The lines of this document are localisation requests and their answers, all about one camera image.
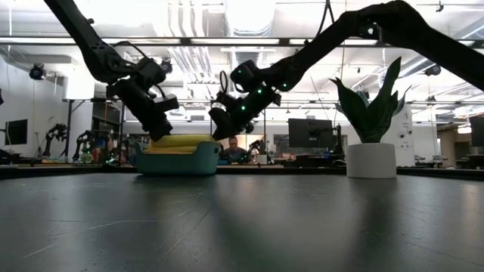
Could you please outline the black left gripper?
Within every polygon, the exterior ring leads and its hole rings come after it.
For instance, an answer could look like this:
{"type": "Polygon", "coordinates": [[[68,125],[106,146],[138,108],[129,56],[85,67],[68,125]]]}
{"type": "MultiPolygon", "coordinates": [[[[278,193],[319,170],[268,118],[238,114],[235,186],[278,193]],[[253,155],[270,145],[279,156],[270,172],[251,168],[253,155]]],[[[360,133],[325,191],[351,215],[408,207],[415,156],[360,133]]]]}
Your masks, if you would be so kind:
{"type": "Polygon", "coordinates": [[[106,95],[117,96],[142,124],[142,128],[153,141],[170,135],[173,127],[166,117],[166,112],[179,108],[178,99],[174,94],[152,98],[133,79],[121,79],[114,85],[107,86],[106,95]]]}

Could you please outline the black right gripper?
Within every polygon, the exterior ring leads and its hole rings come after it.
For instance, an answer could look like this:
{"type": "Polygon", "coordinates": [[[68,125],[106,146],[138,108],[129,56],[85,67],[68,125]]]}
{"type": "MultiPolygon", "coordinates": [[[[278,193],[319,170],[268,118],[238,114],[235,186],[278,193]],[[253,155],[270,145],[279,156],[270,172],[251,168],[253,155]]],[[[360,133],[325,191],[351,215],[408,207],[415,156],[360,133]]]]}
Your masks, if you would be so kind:
{"type": "Polygon", "coordinates": [[[216,124],[212,137],[220,141],[240,134],[243,130],[252,131],[251,121],[256,118],[270,104],[281,105],[281,96],[271,87],[261,86],[251,91],[245,97],[232,97],[220,91],[216,103],[225,109],[213,107],[209,111],[211,119],[216,124]]]}

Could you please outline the person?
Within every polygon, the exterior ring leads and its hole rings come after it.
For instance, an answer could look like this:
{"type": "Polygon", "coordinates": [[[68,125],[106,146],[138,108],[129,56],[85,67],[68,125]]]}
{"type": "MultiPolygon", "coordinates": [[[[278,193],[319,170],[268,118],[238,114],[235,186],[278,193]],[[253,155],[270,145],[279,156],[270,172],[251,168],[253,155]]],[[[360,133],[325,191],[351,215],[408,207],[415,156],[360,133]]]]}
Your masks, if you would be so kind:
{"type": "Polygon", "coordinates": [[[228,139],[229,147],[222,152],[221,159],[227,163],[248,163],[249,153],[238,146],[238,139],[232,136],[228,139]]]}

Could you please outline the teal plastic bin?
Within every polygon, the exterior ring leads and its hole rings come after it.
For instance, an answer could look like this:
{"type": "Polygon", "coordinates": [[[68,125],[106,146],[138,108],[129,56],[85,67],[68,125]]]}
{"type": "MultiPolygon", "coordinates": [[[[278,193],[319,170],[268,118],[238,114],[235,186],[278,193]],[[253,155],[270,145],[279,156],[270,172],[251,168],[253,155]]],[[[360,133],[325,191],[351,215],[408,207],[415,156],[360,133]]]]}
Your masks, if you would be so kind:
{"type": "Polygon", "coordinates": [[[219,161],[217,142],[200,142],[193,153],[146,153],[135,144],[136,166],[143,175],[214,175],[219,161]]]}

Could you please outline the dark storage shelf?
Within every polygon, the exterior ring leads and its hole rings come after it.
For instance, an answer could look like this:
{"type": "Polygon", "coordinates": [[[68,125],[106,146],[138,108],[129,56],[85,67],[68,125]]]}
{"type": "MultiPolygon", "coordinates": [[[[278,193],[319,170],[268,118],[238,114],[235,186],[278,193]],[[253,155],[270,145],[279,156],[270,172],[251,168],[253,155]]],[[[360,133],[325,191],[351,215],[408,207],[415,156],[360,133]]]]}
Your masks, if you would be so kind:
{"type": "Polygon", "coordinates": [[[122,107],[117,102],[94,102],[92,104],[92,134],[97,138],[119,140],[122,132],[122,107]]]}

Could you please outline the black computer monitor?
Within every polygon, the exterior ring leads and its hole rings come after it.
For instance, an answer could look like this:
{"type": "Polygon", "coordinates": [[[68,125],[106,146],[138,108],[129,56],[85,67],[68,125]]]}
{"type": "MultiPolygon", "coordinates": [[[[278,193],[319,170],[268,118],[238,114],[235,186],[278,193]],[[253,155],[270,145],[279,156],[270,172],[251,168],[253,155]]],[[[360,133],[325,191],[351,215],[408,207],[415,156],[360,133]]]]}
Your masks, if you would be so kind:
{"type": "Polygon", "coordinates": [[[484,116],[473,116],[469,120],[472,145],[474,147],[484,147],[484,116]]]}
{"type": "Polygon", "coordinates": [[[5,123],[5,144],[27,144],[28,120],[21,119],[5,123]]]}
{"type": "Polygon", "coordinates": [[[342,147],[341,126],[330,120],[288,119],[289,145],[297,148],[342,147]]]}

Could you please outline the green snake plant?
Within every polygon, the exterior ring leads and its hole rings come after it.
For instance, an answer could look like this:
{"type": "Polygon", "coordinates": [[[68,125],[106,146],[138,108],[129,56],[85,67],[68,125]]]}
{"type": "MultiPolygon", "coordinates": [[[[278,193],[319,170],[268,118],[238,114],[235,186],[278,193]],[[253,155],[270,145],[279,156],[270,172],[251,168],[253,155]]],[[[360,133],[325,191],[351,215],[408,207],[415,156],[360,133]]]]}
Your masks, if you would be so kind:
{"type": "Polygon", "coordinates": [[[339,102],[336,109],[342,113],[355,129],[363,144],[380,143],[389,130],[392,118],[398,115],[405,105],[405,95],[393,87],[399,77],[402,58],[396,58],[387,68],[383,84],[377,96],[369,101],[362,91],[347,88],[339,78],[331,79],[337,87],[339,102]]]}

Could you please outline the white plant pot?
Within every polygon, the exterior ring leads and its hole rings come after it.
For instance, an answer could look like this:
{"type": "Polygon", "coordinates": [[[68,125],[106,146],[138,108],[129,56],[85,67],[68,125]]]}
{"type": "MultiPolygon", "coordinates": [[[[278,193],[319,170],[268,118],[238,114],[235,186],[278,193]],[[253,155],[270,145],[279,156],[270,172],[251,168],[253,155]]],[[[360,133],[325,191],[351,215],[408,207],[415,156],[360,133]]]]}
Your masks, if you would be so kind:
{"type": "Polygon", "coordinates": [[[393,144],[352,144],[346,150],[346,175],[349,178],[396,178],[396,151],[393,144]]]}

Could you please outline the white machine housing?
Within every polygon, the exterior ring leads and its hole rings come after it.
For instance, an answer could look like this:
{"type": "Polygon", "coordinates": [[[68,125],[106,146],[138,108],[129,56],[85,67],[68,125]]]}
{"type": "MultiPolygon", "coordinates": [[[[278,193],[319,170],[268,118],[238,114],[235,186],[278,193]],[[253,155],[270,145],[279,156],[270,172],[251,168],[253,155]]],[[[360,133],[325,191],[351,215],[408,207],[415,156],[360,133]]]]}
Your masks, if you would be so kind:
{"type": "Polygon", "coordinates": [[[414,139],[411,108],[406,105],[395,116],[396,120],[396,165],[400,167],[414,166],[414,139]]]}

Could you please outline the black table frame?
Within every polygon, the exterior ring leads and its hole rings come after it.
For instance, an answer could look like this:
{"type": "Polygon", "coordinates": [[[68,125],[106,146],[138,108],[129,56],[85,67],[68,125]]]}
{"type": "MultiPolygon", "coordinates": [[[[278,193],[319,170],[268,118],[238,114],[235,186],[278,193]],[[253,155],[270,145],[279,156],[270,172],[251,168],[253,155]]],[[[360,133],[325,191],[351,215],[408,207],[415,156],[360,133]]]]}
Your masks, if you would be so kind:
{"type": "Polygon", "coordinates": [[[125,107],[117,99],[109,100],[103,97],[93,97],[90,99],[63,99],[68,105],[67,110],[67,139],[65,146],[65,158],[69,161],[73,159],[76,150],[76,139],[86,130],[92,130],[92,104],[94,102],[117,102],[122,107],[122,132],[125,117],[125,107]]]}

